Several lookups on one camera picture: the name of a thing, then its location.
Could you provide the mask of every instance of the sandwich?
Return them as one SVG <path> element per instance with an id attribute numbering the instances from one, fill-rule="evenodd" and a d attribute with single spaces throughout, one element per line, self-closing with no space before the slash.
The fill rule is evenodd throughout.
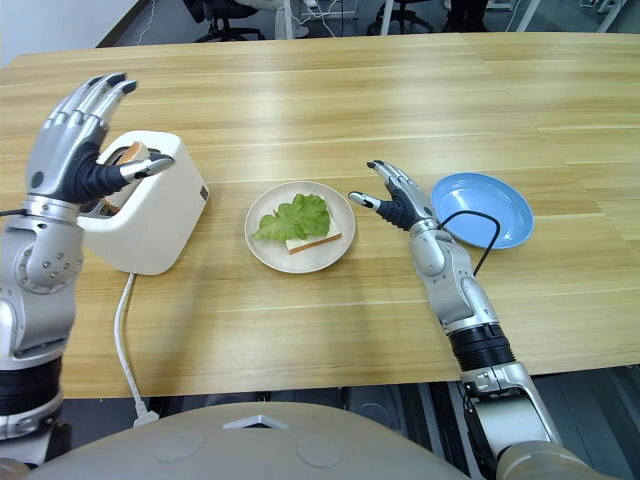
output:
<path id="1" fill-rule="evenodd" d="M 291 203 L 282 203 L 273 215 L 260 219 L 254 240 L 283 242 L 290 254 L 322 245 L 342 237 L 327 202 L 319 195 L 297 194 Z"/>

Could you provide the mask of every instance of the robotic arm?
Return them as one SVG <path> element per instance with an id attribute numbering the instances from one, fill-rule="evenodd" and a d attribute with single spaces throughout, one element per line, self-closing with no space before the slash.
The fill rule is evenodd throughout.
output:
<path id="1" fill-rule="evenodd" d="M 469 254 L 441 228 L 427 197 L 406 173 L 379 160 L 367 166 L 382 177 L 391 201 L 361 192 L 349 198 L 409 232 L 416 272 L 462 370 L 464 416 L 483 474 L 494 476 L 509 450 L 510 464 L 525 461 L 532 452 L 562 458 L 568 452 L 560 448 L 560 435 L 531 377 L 516 361 L 473 275 Z"/>
<path id="2" fill-rule="evenodd" d="M 36 139 L 22 215 L 7 221 L 2 238 L 0 440 L 47 430 L 62 404 L 61 358 L 82 269 L 80 204 L 173 164 L 162 155 L 96 163 L 111 116 L 135 87 L 123 73 L 88 80 L 53 109 Z M 41 463 L 43 455 L 28 460 Z"/>

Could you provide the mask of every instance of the chair base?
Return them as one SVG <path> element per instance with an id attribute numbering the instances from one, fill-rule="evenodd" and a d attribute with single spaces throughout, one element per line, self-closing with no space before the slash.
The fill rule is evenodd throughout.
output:
<path id="1" fill-rule="evenodd" d="M 378 10 L 376 15 L 376 21 L 367 27 L 367 35 L 380 35 L 382 30 L 382 17 L 384 16 L 384 5 Z M 391 21 L 397 21 L 400 24 L 400 33 L 404 33 L 404 24 L 409 22 L 409 25 L 420 25 L 421 27 L 429 30 L 429 33 L 433 33 L 435 29 L 426 20 L 418 17 L 413 10 L 407 10 L 406 5 L 401 5 L 399 10 L 393 10 L 391 12 Z"/>
<path id="2" fill-rule="evenodd" d="M 232 41 L 247 41 L 248 38 L 243 35 L 257 35 L 258 40 L 264 40 L 265 37 L 262 32 L 257 28 L 235 28 L 231 27 L 228 18 L 222 18 L 223 28 L 218 27 L 218 18 L 214 18 L 213 22 L 209 26 L 209 32 L 204 36 L 198 38 L 195 43 L 211 42 L 218 40 L 219 42 L 232 42 Z"/>

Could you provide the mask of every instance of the office chair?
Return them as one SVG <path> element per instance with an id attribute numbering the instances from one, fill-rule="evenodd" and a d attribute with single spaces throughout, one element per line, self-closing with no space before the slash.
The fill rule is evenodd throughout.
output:
<path id="1" fill-rule="evenodd" d="M 425 2 L 429 0 L 395 0 L 395 3 L 400 4 L 400 8 L 398 10 L 394 10 L 391 12 L 391 21 L 396 20 L 400 24 L 400 33 L 404 33 L 404 22 L 409 22 L 410 25 L 416 24 L 420 25 L 427 30 L 429 33 L 434 31 L 433 25 L 431 25 L 426 20 L 418 17 L 416 12 L 413 10 L 407 10 L 407 5 L 410 3 L 418 3 Z M 380 30 L 382 30 L 382 17 L 384 15 L 384 4 L 378 10 L 378 14 L 376 15 L 376 21 L 373 22 L 367 28 L 367 35 L 379 35 Z"/>
<path id="2" fill-rule="evenodd" d="M 205 20 L 204 0 L 183 0 L 183 2 L 196 23 L 201 23 Z M 257 28 L 231 27 L 229 23 L 231 18 L 247 18 L 257 13 L 255 8 L 240 5 L 233 0 L 207 0 L 207 2 L 213 8 L 213 22 L 209 26 L 209 32 L 204 37 L 198 38 L 195 43 L 209 42 L 211 40 L 219 40 L 221 42 L 248 40 L 243 35 L 257 35 L 258 40 L 264 40 L 264 35 Z M 222 20 L 222 29 L 218 26 L 218 20 Z"/>

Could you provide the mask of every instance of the white plate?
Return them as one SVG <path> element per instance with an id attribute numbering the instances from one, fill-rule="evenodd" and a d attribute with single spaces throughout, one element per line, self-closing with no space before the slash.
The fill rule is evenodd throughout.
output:
<path id="1" fill-rule="evenodd" d="M 273 214 L 281 203 L 291 203 L 298 193 L 323 197 L 342 237 L 298 253 L 289 253 L 284 242 L 254 240 L 251 235 L 260 228 L 260 219 Z M 328 267 L 349 249 L 355 233 L 356 218 L 349 202 L 333 188 L 315 182 L 283 183 L 264 192 L 253 202 L 244 221 L 244 238 L 251 252 L 268 267 L 285 273 L 309 273 Z"/>

